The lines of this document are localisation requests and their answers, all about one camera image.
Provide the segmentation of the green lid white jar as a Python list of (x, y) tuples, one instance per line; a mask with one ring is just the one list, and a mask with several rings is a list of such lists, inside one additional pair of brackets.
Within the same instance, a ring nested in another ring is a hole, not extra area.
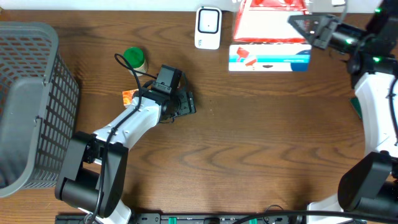
[(131, 64), (138, 77), (147, 72), (147, 61), (142, 49), (130, 47), (124, 51), (123, 56)]

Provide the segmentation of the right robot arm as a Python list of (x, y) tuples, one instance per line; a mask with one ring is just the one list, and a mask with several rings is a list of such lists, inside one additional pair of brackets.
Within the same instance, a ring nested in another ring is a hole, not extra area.
[(383, 0), (365, 29), (331, 14), (290, 16), (289, 24), (318, 49), (348, 55), (346, 69), (359, 102), (364, 157), (335, 195), (312, 202), (302, 223), (397, 222), (397, 1)]

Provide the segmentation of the green grip gloves package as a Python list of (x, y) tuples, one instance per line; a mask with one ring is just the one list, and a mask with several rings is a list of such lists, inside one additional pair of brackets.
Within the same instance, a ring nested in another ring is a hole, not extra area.
[(360, 106), (358, 98), (357, 97), (350, 98), (349, 102), (350, 102), (351, 106), (353, 107), (353, 109), (355, 110), (356, 114), (358, 115), (359, 119), (362, 119), (363, 114), (361, 111), (361, 106)]

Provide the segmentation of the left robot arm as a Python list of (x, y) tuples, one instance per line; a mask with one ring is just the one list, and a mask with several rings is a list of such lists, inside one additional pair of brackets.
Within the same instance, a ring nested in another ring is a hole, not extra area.
[(129, 150), (150, 128), (196, 112), (193, 93), (165, 95), (146, 89), (112, 122), (70, 140), (55, 197), (87, 214), (83, 223), (129, 223), (133, 211), (121, 200)]

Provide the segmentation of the red dustpan brush package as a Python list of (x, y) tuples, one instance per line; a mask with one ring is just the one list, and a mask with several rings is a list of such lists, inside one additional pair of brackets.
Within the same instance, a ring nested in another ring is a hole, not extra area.
[(230, 72), (306, 72), (311, 45), (289, 23), (291, 16), (310, 14), (311, 1), (238, 1), (232, 41)]

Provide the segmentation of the orange snack box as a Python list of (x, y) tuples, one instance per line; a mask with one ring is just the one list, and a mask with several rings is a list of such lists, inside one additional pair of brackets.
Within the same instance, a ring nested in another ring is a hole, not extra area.
[(127, 108), (131, 103), (132, 99), (134, 98), (134, 94), (138, 92), (138, 89), (135, 90), (125, 90), (122, 92), (123, 96), (123, 105), (125, 108)]

